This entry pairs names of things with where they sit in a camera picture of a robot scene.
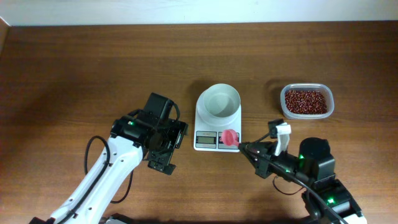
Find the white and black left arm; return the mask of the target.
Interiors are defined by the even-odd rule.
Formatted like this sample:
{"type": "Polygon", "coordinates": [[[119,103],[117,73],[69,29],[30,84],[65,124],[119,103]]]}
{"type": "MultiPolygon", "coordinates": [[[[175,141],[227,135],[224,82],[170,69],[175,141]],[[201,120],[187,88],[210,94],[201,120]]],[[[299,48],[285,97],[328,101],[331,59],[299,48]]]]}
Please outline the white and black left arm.
{"type": "Polygon", "coordinates": [[[108,139],[100,138],[104,149],[69,198],[46,223],[99,223],[124,179],[142,162],[171,175],[170,160],[186,134],[188,125],[177,119],[152,114],[132,114],[117,119],[108,139]]]}

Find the pink measuring scoop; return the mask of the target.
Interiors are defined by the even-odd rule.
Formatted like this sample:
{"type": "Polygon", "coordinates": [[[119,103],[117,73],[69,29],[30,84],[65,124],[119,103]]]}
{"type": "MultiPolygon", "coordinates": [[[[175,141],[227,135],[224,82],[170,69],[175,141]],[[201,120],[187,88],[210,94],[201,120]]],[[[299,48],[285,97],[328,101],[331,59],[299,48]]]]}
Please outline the pink measuring scoop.
{"type": "Polygon", "coordinates": [[[233,129],[226,129],[221,133],[221,141],[227,146],[239,146],[238,134],[233,129]]]}

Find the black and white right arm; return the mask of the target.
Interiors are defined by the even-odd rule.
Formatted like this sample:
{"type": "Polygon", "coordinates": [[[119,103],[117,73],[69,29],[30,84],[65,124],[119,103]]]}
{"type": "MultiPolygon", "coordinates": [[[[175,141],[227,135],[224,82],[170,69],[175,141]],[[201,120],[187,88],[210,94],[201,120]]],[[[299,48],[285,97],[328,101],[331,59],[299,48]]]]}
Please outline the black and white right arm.
{"type": "Polygon", "coordinates": [[[302,200],[308,216],[300,223],[367,224],[362,209],[336,178],[335,158],[326,139],[306,138],[298,156],[287,151],[275,155],[276,142],[244,142],[241,153],[263,179],[275,174],[305,189],[302,200]]]}

